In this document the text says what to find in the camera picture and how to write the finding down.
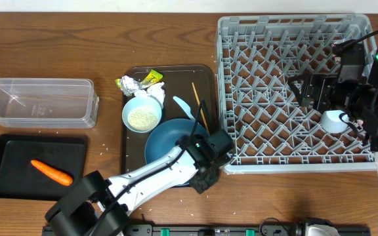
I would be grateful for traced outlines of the dark blue plate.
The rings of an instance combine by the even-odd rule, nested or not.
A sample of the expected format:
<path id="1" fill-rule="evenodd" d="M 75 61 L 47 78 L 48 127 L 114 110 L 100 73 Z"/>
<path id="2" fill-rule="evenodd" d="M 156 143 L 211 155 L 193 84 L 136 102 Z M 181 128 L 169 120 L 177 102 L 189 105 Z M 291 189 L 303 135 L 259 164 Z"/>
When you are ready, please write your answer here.
<path id="1" fill-rule="evenodd" d="M 189 186 L 189 179 L 197 172 L 193 158 L 185 147 L 176 144 L 183 136 L 200 134 L 208 137 L 207 131 L 199 123 L 189 119 L 172 119 L 151 133 L 145 147 L 147 165 L 134 173 L 148 173 L 129 184 L 140 193 L 155 196 L 175 186 Z"/>

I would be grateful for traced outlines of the crumpled aluminium foil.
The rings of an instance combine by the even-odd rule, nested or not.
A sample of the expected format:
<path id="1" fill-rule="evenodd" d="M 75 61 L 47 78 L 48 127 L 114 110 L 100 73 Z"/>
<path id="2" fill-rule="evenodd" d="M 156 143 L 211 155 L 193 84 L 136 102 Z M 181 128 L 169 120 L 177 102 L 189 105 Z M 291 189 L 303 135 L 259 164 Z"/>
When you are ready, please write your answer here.
<path id="1" fill-rule="evenodd" d="M 136 91 L 141 89 L 140 83 L 128 75 L 124 75 L 119 80 L 119 86 L 126 96 L 132 96 Z"/>

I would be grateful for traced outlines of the orange carrot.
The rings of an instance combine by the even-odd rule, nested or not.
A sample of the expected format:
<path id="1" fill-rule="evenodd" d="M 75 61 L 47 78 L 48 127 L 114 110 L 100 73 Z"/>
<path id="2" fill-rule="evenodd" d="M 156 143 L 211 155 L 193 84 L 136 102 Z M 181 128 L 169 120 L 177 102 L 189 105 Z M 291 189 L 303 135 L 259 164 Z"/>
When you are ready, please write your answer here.
<path id="1" fill-rule="evenodd" d="M 55 182 L 58 182 L 63 186 L 70 186 L 73 183 L 73 178 L 70 175 L 56 168 L 53 168 L 41 161 L 31 160 L 31 165 L 40 172 L 42 172 L 44 175 L 49 177 L 50 179 L 54 180 Z"/>

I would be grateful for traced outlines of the wooden chopstick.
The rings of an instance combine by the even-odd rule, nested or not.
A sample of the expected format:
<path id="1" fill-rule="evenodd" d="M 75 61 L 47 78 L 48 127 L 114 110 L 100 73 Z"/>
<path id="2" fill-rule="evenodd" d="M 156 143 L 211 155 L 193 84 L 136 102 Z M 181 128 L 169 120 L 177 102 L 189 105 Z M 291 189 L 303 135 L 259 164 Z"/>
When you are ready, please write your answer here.
<path id="1" fill-rule="evenodd" d="M 197 103 L 198 103 L 198 106 L 199 106 L 199 108 L 201 108 L 201 101 L 200 101 L 200 99 L 199 99 L 198 92 L 197 92 L 197 90 L 196 90 L 196 87 L 195 87 L 194 82 L 192 82 L 192 88 L 193 88 L 194 95 L 195 95 L 195 97 L 196 97 L 196 101 L 197 101 Z M 206 129 L 206 131 L 207 131 L 208 134 L 209 134 L 209 127 L 208 127 L 208 124 L 207 124 L 207 121 L 206 121 L 206 118 L 205 118 L 205 115 L 204 115 L 204 112 L 203 112 L 203 109 L 202 109 L 202 108 L 201 108 L 201 117 L 202 117 L 202 119 L 203 119 L 203 124 L 205 125 L 205 129 Z"/>

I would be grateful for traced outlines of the crumpled white tissue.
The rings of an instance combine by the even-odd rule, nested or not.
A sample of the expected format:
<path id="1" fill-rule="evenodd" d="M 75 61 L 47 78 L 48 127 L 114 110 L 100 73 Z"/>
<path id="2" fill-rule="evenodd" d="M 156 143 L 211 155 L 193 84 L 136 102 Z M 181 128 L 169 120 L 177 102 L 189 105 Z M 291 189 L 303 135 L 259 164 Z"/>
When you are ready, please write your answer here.
<path id="1" fill-rule="evenodd" d="M 165 91 L 163 89 L 164 84 L 164 82 L 160 82 L 151 85 L 148 88 L 138 90 L 134 93 L 134 96 L 148 96 L 154 98 L 159 103 L 160 107 L 163 108 L 163 103 L 165 100 Z"/>

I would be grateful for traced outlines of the black tray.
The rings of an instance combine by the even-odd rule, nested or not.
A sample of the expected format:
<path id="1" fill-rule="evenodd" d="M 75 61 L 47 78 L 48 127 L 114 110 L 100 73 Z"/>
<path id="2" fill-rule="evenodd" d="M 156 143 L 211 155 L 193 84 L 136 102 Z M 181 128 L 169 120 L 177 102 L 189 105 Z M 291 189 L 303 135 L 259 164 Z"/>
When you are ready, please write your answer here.
<path id="1" fill-rule="evenodd" d="M 83 177 L 85 137 L 0 135 L 0 198 L 57 201 Z"/>

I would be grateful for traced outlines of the yellow green wrapper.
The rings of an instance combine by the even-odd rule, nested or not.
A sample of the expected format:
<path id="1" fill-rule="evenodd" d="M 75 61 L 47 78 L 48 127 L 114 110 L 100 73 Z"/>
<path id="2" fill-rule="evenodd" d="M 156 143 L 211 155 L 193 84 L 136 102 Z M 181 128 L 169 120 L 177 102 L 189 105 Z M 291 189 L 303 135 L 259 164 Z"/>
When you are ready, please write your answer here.
<path id="1" fill-rule="evenodd" d="M 163 75 L 161 73 L 159 73 L 156 70 L 152 69 L 149 72 L 149 74 L 142 81 L 138 81 L 138 82 L 141 85 L 141 89 L 145 89 L 145 88 L 150 87 L 151 85 L 154 85 L 154 84 L 160 82 L 162 80 L 162 78 L 163 78 Z M 116 79 L 115 83 L 120 88 L 120 86 L 119 86 L 119 80 L 120 79 Z"/>

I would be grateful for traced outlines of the light blue plastic cup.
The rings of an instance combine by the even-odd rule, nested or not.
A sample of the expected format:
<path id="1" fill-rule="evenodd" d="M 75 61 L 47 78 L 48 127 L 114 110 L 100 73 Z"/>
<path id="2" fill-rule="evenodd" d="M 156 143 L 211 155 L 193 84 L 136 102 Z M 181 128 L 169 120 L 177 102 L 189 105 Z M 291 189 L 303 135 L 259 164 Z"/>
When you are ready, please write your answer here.
<path id="1" fill-rule="evenodd" d="M 349 123 L 348 115 L 341 110 L 331 110 L 323 112 L 320 124 L 328 132 L 337 134 L 347 129 Z"/>

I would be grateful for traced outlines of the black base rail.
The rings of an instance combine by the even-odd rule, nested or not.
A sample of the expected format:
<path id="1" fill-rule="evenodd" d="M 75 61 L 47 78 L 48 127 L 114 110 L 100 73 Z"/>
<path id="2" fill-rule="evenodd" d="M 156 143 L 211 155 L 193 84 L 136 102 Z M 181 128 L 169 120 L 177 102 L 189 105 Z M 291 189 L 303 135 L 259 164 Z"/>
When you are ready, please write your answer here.
<path id="1" fill-rule="evenodd" d="M 151 226 L 150 224 L 128 225 L 124 236 L 288 236 L 282 226 L 265 225 L 262 233 L 258 227 L 210 227 L 210 226 Z"/>

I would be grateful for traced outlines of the clear plastic bin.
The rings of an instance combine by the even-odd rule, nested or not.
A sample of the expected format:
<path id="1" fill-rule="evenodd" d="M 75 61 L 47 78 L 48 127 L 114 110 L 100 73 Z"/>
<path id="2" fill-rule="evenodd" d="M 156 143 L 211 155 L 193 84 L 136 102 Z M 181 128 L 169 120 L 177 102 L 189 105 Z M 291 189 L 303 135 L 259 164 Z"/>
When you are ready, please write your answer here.
<path id="1" fill-rule="evenodd" d="M 90 79 L 0 78 L 0 125 L 92 128 L 99 97 Z"/>

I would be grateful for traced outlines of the dark brown serving tray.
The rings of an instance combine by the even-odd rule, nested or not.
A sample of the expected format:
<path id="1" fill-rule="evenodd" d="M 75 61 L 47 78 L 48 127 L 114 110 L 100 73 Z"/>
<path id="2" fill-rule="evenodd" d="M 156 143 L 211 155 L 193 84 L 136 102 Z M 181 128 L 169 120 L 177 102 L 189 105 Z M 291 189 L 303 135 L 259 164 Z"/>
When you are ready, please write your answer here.
<path id="1" fill-rule="evenodd" d="M 143 80 L 151 70 L 156 70 L 163 75 L 162 82 L 165 91 L 162 116 L 159 125 L 172 119 L 189 119 L 180 106 L 173 100 L 177 96 L 184 100 L 190 107 L 192 115 L 196 115 L 198 103 L 192 88 L 194 82 L 200 100 L 205 100 L 208 115 L 205 116 L 209 132 L 220 129 L 217 115 L 215 75 L 213 71 L 204 65 L 183 66 L 146 66 L 129 69 L 125 74 L 137 81 Z M 205 129 L 202 117 L 199 125 Z M 149 133 L 137 133 L 123 126 L 123 139 L 121 151 L 121 173 L 125 174 L 147 165 L 145 147 Z"/>

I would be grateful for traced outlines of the light blue plastic knife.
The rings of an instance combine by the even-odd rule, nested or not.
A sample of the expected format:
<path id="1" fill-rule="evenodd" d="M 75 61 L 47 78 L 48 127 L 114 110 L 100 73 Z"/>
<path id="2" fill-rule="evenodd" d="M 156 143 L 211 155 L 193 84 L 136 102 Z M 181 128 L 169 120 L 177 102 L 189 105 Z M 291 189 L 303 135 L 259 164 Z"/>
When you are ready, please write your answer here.
<path id="1" fill-rule="evenodd" d="M 192 115 L 191 107 L 181 98 L 174 96 L 173 100 L 180 106 L 191 121 L 195 121 L 195 117 Z"/>

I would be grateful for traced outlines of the grey dishwasher rack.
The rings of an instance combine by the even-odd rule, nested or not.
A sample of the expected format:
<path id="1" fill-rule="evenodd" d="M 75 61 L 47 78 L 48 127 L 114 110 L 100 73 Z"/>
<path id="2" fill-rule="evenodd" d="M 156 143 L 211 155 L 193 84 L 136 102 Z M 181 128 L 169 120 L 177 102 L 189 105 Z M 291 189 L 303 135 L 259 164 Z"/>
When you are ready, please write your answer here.
<path id="1" fill-rule="evenodd" d="M 320 125 L 289 88 L 299 73 L 335 73 L 331 47 L 371 32 L 363 14 L 224 16 L 216 34 L 219 120 L 236 145 L 227 174 L 374 171 L 360 135 Z"/>

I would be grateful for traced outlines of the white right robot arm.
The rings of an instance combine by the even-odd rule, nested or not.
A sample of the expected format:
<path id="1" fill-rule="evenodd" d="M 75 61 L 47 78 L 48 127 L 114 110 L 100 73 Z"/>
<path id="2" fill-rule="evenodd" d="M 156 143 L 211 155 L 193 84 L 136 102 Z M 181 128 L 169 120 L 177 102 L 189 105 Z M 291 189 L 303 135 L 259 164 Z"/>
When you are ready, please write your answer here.
<path id="1" fill-rule="evenodd" d="M 305 73 L 287 84 L 300 106 L 312 105 L 319 112 L 341 110 L 352 120 L 361 120 L 364 141 L 375 154 L 378 173 L 378 48 L 372 67 L 364 77 L 364 46 L 347 41 L 333 46 L 341 68 L 338 73 Z"/>

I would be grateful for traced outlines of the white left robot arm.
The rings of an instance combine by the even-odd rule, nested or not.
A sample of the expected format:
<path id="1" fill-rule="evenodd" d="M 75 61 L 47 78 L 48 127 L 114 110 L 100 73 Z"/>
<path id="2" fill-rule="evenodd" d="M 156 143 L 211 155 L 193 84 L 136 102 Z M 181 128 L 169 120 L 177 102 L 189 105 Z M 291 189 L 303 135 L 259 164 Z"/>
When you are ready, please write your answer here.
<path id="1" fill-rule="evenodd" d="M 160 159 L 120 176 L 83 177 L 53 205 L 45 219 L 55 235 L 120 235 L 131 213 L 161 192 L 188 183 L 202 194 L 219 179 L 234 148 L 225 130 L 182 137 Z"/>

